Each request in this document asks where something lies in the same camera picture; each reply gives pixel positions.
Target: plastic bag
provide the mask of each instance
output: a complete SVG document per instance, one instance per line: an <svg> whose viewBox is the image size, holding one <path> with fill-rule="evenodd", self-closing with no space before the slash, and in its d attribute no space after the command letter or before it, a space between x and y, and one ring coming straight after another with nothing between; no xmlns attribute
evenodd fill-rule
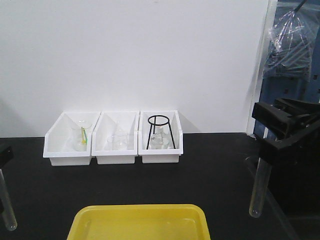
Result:
<svg viewBox="0 0 320 240"><path fill-rule="evenodd" d="M320 25L318 5L278 3L263 77L310 80L312 55Z"/></svg>

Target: white plastic bin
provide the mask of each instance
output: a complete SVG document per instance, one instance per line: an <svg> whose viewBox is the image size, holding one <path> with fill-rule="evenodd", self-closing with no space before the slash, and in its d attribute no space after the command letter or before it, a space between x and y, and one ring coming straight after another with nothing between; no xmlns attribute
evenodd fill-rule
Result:
<svg viewBox="0 0 320 240"><path fill-rule="evenodd" d="M139 112L103 112L92 134L92 155L98 164L134 164L138 155ZM126 136L112 142L117 133Z"/></svg>
<svg viewBox="0 0 320 240"><path fill-rule="evenodd" d="M91 139L100 112L63 112L44 137L43 157L50 158L52 166L89 165L91 161ZM86 123L86 146L83 150L75 146L73 129L81 129Z"/></svg>
<svg viewBox="0 0 320 240"><path fill-rule="evenodd" d="M150 131L150 123L148 123L148 118L154 115L164 115L169 118L175 149L173 148L173 143L171 140L169 141L168 149L150 149L150 147L147 149ZM163 131L165 134L171 137L168 125L163 126ZM142 156L142 162L144 164L178 163L179 156L183 153L183 132L181 129L178 111L141 111L138 131L138 154Z"/></svg>

